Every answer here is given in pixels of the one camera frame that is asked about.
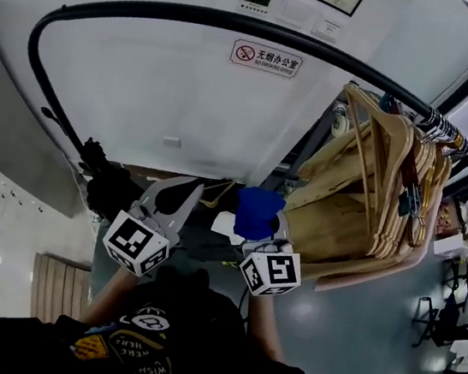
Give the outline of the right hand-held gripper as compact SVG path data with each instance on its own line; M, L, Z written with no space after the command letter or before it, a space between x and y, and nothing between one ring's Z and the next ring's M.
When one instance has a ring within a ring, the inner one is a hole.
M249 242L242 247L240 272L253 296L285 294L301 284L300 255L293 250L286 214L271 220L271 240Z

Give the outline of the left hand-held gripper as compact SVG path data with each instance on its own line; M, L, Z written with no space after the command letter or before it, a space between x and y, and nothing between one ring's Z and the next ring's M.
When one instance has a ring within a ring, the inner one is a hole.
M178 233L203 191L203 182L191 176L152 183L130 210L119 212L104 234L108 255L135 276L150 272L168 259L172 247L179 243Z

